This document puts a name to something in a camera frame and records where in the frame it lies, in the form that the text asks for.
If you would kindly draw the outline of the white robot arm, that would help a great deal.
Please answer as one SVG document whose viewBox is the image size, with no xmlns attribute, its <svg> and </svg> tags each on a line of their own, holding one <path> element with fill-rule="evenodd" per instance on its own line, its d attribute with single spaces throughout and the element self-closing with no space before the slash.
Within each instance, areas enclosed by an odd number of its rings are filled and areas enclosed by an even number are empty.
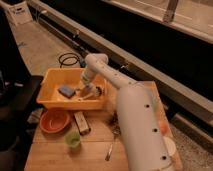
<svg viewBox="0 0 213 171">
<path fill-rule="evenodd" d="M 81 75 L 84 85 L 97 74 L 118 89 L 116 111 L 130 171 L 175 171 L 155 115 L 151 91 L 108 65 L 108 56 L 90 53 Z"/>
</svg>

